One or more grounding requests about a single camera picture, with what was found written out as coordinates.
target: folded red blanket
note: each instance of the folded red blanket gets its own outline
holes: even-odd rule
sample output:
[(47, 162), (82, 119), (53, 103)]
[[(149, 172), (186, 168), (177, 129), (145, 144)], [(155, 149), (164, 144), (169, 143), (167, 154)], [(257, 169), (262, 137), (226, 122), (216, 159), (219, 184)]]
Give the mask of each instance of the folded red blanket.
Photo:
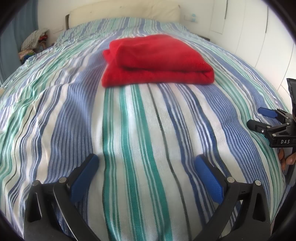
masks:
[(158, 34), (124, 38), (103, 51), (108, 67), (104, 87), (135, 83), (211, 84), (213, 68), (186, 43)]

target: headboard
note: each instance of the headboard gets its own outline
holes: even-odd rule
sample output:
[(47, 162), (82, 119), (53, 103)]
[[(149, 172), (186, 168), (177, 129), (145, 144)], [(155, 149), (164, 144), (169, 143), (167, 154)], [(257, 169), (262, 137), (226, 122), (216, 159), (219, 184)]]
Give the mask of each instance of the headboard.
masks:
[(102, 18), (148, 18), (160, 22), (179, 22), (180, 6), (172, 1), (108, 0), (85, 5), (66, 15), (66, 29)]

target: curtain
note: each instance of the curtain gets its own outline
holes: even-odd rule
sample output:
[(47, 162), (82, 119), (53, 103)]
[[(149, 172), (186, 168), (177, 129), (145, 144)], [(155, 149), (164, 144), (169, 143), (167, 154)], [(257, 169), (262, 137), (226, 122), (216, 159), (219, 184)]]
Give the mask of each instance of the curtain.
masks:
[(38, 0), (29, 0), (0, 36), (0, 86), (19, 67), (23, 41), (38, 29)]

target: silver bolt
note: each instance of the silver bolt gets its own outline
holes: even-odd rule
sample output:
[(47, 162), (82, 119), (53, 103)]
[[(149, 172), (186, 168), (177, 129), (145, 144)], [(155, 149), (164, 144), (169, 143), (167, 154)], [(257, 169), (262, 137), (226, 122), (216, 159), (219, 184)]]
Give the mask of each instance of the silver bolt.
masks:
[(64, 182), (66, 182), (67, 181), (67, 178), (66, 177), (61, 177), (60, 179), (59, 179), (59, 183), (64, 183)]
[(39, 183), (40, 183), (39, 180), (35, 180), (34, 182), (32, 182), (32, 185), (33, 185), (33, 186), (37, 186)]
[(261, 182), (260, 182), (259, 180), (256, 180), (256, 181), (255, 181), (255, 184), (256, 184), (257, 186), (261, 186)]
[(235, 179), (233, 177), (228, 177), (227, 178), (227, 182), (229, 183), (233, 183), (235, 181)]

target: red towel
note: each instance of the red towel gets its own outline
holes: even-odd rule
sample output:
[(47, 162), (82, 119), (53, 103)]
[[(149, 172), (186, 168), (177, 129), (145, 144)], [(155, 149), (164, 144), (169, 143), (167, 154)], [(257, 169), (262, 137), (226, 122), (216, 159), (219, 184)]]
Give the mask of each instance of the red towel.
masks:
[(108, 67), (104, 87), (135, 83), (211, 84), (214, 70), (184, 42), (168, 35), (124, 38), (110, 43), (103, 55)]

